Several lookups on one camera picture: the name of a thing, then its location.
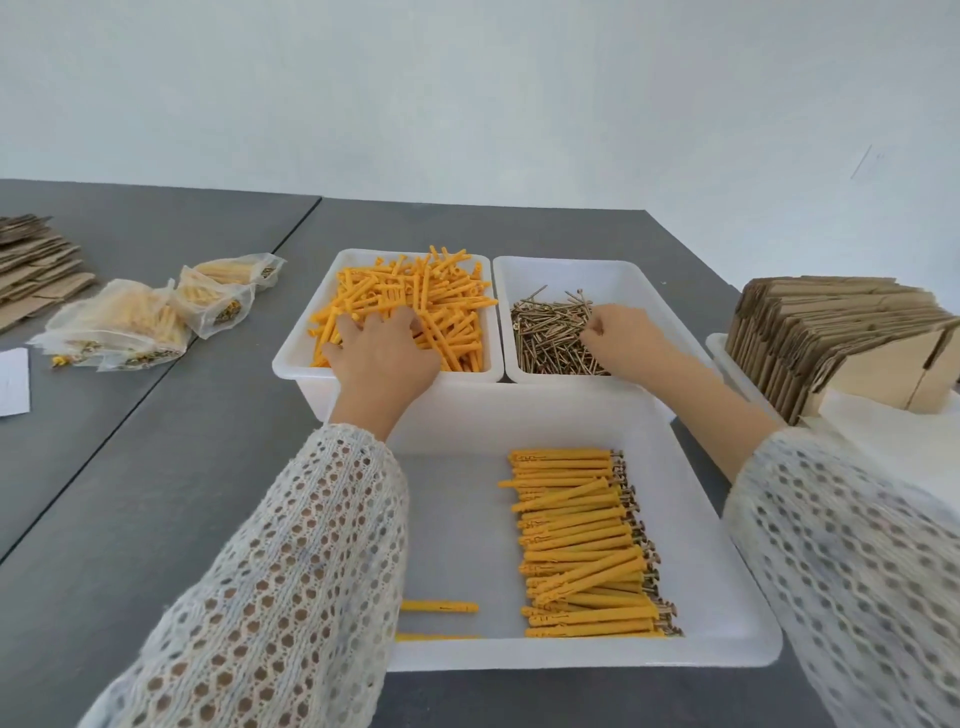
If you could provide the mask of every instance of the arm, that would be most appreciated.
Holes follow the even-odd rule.
[[[341,381],[314,432],[204,577],[163,615],[82,728],[366,726],[390,659],[406,480],[382,440],[440,370],[413,312],[324,352]]]
[[[960,716],[960,522],[792,427],[748,460],[724,522],[839,728]]]
[[[956,725],[956,515],[836,443],[772,420],[644,312],[595,313],[584,344],[673,409],[734,482],[724,522],[837,725]]]
[[[731,482],[757,446],[784,426],[680,352],[638,308],[597,306],[581,339],[604,369],[676,412]]]

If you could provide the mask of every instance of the clear plastic bag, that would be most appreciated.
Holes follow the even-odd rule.
[[[194,266],[194,270],[218,283],[255,283],[257,288],[272,288],[287,262],[273,253],[224,257]]]
[[[252,283],[218,283],[184,265],[170,303],[194,333],[208,339],[247,318],[255,293]]]
[[[146,369],[178,359],[190,329],[170,305],[174,282],[151,288],[115,279],[93,298],[68,303],[30,344],[98,372]]]

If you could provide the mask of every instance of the sleeve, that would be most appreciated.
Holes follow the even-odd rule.
[[[369,432],[314,432],[81,728],[368,725],[402,599],[408,499]]]
[[[807,430],[771,436],[724,511],[839,728],[960,725],[960,522]]]

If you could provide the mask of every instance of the white plastic bin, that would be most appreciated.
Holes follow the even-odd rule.
[[[342,250],[334,258],[333,264],[327,270],[324,280],[310,303],[297,319],[293,330],[287,336],[283,346],[274,357],[274,374],[282,379],[294,379],[300,386],[314,413],[325,416],[329,406],[329,393],[335,391],[336,376],[328,367],[311,367],[315,339],[307,333],[310,316],[319,311],[333,300],[337,290],[337,273],[344,268],[373,265],[377,258],[396,258],[399,255],[417,257],[428,253],[409,253],[406,251],[367,251],[356,248]],[[482,255],[474,255],[470,260],[463,261],[461,267],[472,272],[473,265],[480,262],[483,269],[483,279],[491,280],[490,259]],[[480,327],[483,341],[483,372],[440,372],[435,387],[445,387],[451,383],[471,381],[496,382],[503,377],[503,350],[500,346],[499,328],[496,321],[495,306],[488,306],[479,311]]]
[[[768,665],[781,633],[769,606],[654,400],[640,390],[466,384],[430,390],[388,441],[410,487],[404,595],[473,601],[474,615],[408,614],[401,632],[483,639],[398,643],[391,670]],[[507,454],[525,448],[622,449],[640,517],[662,558],[672,639],[528,639],[517,567],[516,496]]]
[[[583,289],[587,299],[596,304],[623,303],[645,308],[670,341],[713,368],[707,352],[633,263],[625,260],[573,260],[502,255],[493,259],[493,285],[499,299],[497,306],[500,309],[504,364],[507,377],[512,381],[521,384],[564,382],[613,385],[613,381],[606,376],[537,375],[520,369],[516,359],[516,341],[510,309],[517,301],[529,298],[543,285],[546,285],[546,288],[537,295],[537,301],[543,303],[565,302],[566,291],[575,294],[577,289]]]

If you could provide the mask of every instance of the table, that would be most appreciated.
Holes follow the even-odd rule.
[[[276,248],[315,197],[218,190],[0,181],[0,215],[53,215],[81,246],[86,270],[164,285],[194,264]],[[43,330],[48,316],[0,334],[0,351]],[[30,415],[0,420],[0,558],[26,533],[110,433],[164,377],[168,366],[128,376],[53,371],[31,349]]]
[[[585,249],[582,241],[589,240]],[[316,426],[270,362],[336,252],[466,247],[493,257],[636,262],[703,340],[736,292],[644,212],[323,202],[238,328],[169,368],[0,567],[0,705],[12,724],[66,728],[132,660]],[[726,481],[676,431],[715,505]],[[388,676],[375,726],[813,726],[830,719],[789,648],[771,667],[577,669]]]

